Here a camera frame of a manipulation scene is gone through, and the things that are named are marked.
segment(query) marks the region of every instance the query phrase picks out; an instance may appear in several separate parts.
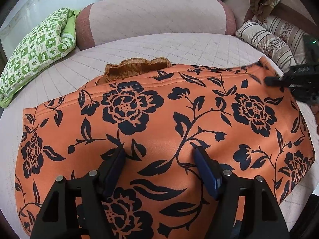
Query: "green and white pillow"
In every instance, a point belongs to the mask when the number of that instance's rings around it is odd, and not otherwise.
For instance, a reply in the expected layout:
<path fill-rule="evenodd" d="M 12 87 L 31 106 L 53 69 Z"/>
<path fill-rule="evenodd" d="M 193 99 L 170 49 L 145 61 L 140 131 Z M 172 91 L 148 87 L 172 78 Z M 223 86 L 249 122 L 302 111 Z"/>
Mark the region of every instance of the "green and white pillow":
<path fill-rule="evenodd" d="M 0 77 L 0 107 L 6 108 L 20 89 L 74 49 L 77 14 L 69 8 L 55 11 L 18 44 Z"/>

